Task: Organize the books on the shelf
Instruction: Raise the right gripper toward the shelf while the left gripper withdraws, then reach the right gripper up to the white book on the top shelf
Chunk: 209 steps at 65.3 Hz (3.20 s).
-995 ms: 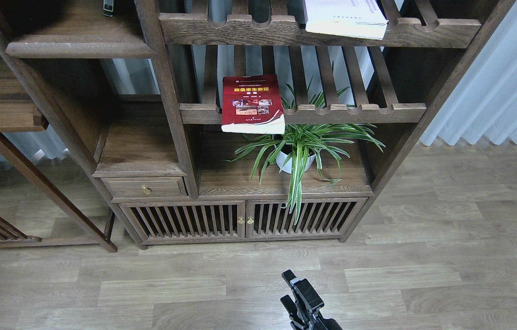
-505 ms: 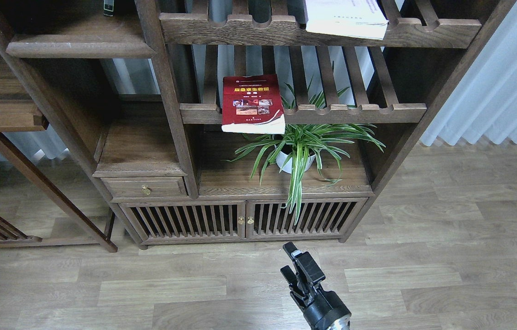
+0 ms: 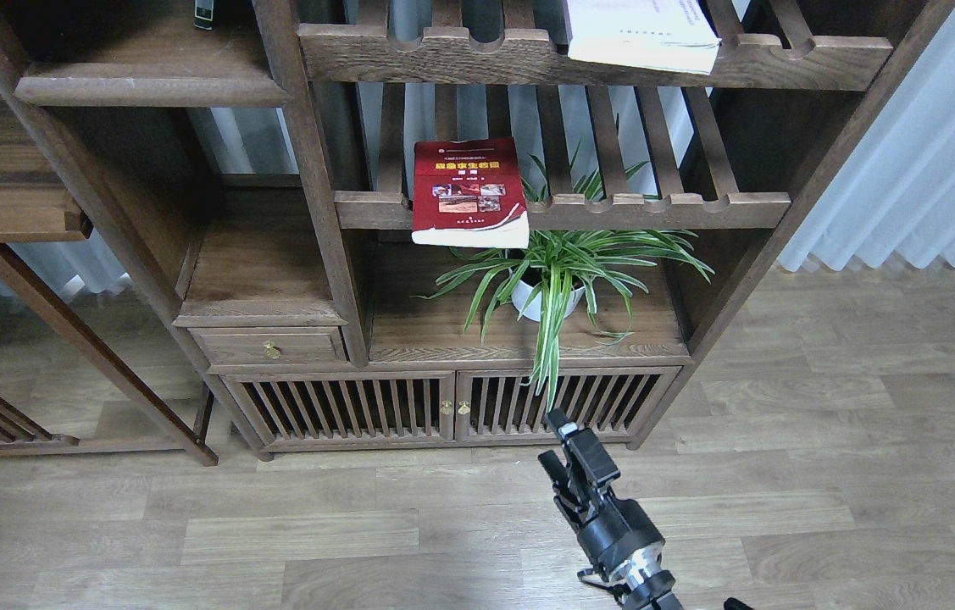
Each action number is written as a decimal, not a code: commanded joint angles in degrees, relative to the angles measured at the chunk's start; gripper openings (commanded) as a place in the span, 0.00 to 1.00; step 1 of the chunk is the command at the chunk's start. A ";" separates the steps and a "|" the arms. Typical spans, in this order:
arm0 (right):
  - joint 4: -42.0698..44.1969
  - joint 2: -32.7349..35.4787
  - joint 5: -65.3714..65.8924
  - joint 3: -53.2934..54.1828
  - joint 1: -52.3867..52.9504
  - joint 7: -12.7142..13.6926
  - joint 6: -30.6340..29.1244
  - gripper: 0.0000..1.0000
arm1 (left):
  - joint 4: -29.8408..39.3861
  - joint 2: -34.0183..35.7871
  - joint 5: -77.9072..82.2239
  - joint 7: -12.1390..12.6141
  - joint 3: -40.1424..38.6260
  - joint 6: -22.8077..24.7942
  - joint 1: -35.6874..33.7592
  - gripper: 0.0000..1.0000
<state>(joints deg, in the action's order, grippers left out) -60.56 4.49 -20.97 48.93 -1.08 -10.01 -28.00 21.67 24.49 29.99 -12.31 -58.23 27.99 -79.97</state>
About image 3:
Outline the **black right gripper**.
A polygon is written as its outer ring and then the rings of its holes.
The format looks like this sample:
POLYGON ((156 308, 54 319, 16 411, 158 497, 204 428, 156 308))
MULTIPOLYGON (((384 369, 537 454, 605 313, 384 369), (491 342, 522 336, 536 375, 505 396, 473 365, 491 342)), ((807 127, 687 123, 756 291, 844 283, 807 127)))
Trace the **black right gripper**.
POLYGON ((620 471, 596 433, 576 424, 562 409, 544 413, 566 457, 555 451, 538 456, 578 543, 591 566, 577 573, 586 585, 642 585, 662 572, 664 538, 639 502, 618 499, 609 484, 620 471), (575 493, 601 493, 579 501, 575 493))

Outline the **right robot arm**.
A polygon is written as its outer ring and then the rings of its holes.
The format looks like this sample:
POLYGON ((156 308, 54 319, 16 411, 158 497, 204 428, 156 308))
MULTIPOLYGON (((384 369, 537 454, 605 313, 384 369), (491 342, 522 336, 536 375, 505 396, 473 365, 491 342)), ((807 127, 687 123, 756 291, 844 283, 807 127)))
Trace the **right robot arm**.
POLYGON ((664 538, 639 502, 619 499, 610 483, 620 471, 596 433, 571 421, 559 408, 544 414, 561 441, 539 460, 553 483, 554 501, 590 561, 577 576, 601 588, 623 609, 679 609, 674 576, 662 568, 664 538))

